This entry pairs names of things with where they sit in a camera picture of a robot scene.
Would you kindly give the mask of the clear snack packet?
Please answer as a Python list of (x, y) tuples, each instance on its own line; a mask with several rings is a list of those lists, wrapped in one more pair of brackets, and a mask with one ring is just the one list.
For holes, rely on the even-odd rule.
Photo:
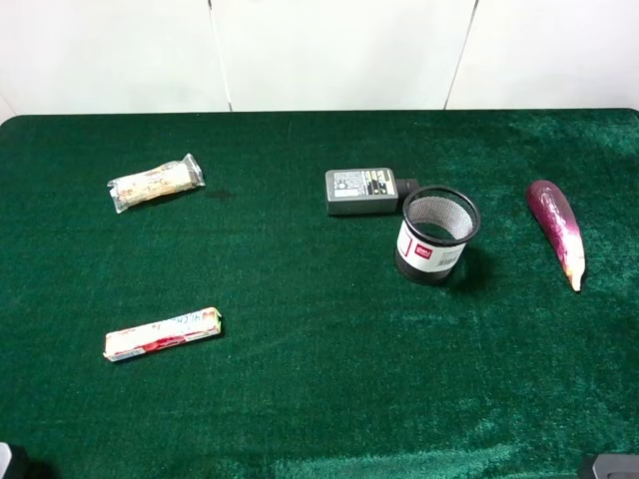
[(151, 170), (111, 180), (107, 184), (117, 214), (155, 198), (203, 187), (204, 174), (191, 154)]

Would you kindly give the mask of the grey object bottom right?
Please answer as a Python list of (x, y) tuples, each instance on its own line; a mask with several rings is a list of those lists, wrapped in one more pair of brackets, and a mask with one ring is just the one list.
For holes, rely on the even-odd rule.
[(579, 467), (580, 479), (639, 479), (638, 454), (587, 456)]

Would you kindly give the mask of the black object bottom left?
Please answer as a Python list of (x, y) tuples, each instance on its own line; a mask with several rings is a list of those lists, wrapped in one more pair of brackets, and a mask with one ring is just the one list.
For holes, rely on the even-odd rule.
[(24, 448), (2, 442), (1, 450), (1, 479), (51, 479), (56, 478), (56, 472), (47, 464), (32, 461), (28, 458)]

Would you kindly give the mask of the black mesh pen cup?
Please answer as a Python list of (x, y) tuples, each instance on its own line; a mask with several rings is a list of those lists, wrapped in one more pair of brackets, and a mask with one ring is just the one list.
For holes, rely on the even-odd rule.
[(408, 280), (433, 285), (452, 274), (480, 228), (475, 203), (446, 186), (420, 187), (402, 205), (394, 263)]

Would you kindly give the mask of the red white candy box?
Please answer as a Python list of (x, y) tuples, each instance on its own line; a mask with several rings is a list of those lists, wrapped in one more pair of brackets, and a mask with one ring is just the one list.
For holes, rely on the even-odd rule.
[(169, 319), (109, 332), (103, 356), (111, 361), (129, 359), (222, 332), (222, 315), (215, 307)]

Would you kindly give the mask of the purple eggplant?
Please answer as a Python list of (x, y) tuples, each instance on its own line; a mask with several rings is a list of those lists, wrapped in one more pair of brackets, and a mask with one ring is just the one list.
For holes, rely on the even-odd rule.
[(552, 182), (538, 180), (526, 190), (526, 201), (559, 259), (572, 289), (579, 292), (585, 273), (585, 250), (575, 214)]

